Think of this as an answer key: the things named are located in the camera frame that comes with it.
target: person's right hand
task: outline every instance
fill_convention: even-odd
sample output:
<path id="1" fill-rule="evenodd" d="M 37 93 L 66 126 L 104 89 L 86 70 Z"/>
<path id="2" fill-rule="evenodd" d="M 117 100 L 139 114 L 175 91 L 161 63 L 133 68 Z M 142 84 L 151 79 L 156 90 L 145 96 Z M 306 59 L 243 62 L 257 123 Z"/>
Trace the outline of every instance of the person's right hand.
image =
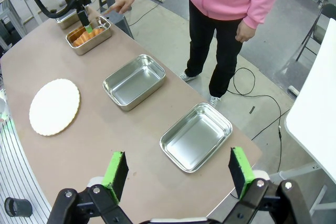
<path id="1" fill-rule="evenodd" d="M 107 13 L 115 10 L 117 13 L 123 14 L 133 4 L 134 0 L 114 0 L 115 3 L 110 6 Z"/>

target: bolt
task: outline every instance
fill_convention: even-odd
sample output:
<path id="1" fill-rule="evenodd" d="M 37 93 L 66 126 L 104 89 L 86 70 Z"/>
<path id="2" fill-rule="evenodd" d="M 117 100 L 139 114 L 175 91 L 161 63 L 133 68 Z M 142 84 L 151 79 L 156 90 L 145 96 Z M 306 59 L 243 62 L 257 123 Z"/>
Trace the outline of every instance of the bolt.
<path id="1" fill-rule="evenodd" d="M 95 194 L 98 194 L 98 193 L 100 192 L 100 189 L 99 189 L 98 187 L 96 187 L 96 188 L 93 189 L 93 192 L 94 192 Z"/>
<path id="2" fill-rule="evenodd" d="M 67 193 L 65 194 L 65 197 L 70 198 L 71 196 L 72 196 L 72 192 L 67 191 Z"/>
<path id="3" fill-rule="evenodd" d="M 292 183 L 291 183 L 291 182 L 286 182 L 286 183 L 285 183 L 285 187 L 286 187 L 287 189 L 290 189 L 290 188 L 292 187 Z"/>
<path id="4" fill-rule="evenodd" d="M 265 182 L 262 181 L 262 180 L 258 180 L 258 181 L 257 181 L 257 186 L 258 186 L 258 187 L 263 187 L 264 184 L 265 184 Z"/>

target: white slatted surface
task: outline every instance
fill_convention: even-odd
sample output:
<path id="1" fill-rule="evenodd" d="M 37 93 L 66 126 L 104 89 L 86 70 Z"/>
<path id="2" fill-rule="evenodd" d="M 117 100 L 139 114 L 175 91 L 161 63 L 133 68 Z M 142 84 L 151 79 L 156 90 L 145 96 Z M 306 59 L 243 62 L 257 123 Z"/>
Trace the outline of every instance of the white slatted surface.
<path id="1" fill-rule="evenodd" d="M 0 223 L 46 223 L 51 206 L 29 166 L 11 116 L 0 125 Z M 33 206 L 30 218 L 9 217 L 4 210 L 7 197 L 27 199 Z"/>

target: white tabletop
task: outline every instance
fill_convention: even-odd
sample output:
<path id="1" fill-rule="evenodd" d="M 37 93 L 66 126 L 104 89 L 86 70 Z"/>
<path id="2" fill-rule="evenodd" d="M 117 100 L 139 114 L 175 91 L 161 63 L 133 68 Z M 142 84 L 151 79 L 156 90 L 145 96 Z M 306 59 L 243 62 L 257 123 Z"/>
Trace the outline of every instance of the white tabletop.
<path id="1" fill-rule="evenodd" d="M 285 121 L 289 134 L 336 183 L 336 21 Z"/>

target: gray floor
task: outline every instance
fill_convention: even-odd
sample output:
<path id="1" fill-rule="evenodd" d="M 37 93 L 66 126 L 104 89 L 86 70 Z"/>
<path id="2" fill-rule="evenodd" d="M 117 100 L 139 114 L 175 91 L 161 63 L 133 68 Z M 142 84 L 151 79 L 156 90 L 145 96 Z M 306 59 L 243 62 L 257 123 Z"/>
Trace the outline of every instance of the gray floor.
<path id="1" fill-rule="evenodd" d="M 136 0 L 133 10 L 126 14 L 129 23 L 136 21 L 155 4 L 147 0 Z M 140 22 L 132 26 L 134 38 L 144 48 L 160 59 L 175 73 L 185 68 L 188 58 L 188 9 L 187 0 L 166 0 Z M 280 104 L 282 111 L 291 107 L 293 100 L 284 93 L 289 84 L 301 88 L 314 56 L 305 52 L 298 63 L 293 62 L 301 40 L 308 32 L 318 13 L 317 5 L 311 0 L 277 0 L 266 23 L 258 28 L 256 37 L 245 43 L 238 59 L 238 67 L 247 67 L 256 75 L 254 94 L 272 95 Z M 27 29 L 36 27 L 34 20 L 27 23 Z M 205 98 L 208 98 L 208 82 L 215 65 L 214 40 L 211 45 L 209 59 L 200 78 L 190 85 Z M 248 73 L 237 76 L 240 89 L 248 90 L 251 79 Z M 252 106 L 255 110 L 249 114 Z M 248 99 L 227 94 L 218 110 L 235 123 L 249 137 L 255 136 L 278 115 L 274 102 L 267 98 Z M 282 161 L 281 169 L 287 170 L 312 161 L 311 157 L 286 133 L 282 126 Z M 279 162 L 280 144 L 277 136 L 277 125 L 274 124 L 255 139 L 263 152 L 256 165 L 268 173 L 274 173 Z M 310 207 L 323 184 L 328 185 L 328 193 L 324 202 L 336 201 L 336 186 L 322 171 L 296 178 Z M 235 199 L 228 197 L 212 214 L 216 219 L 223 219 L 231 210 Z M 335 223 L 336 211 L 320 211 L 313 216 L 315 223 Z M 255 223 L 272 223 L 267 214 L 258 214 Z"/>

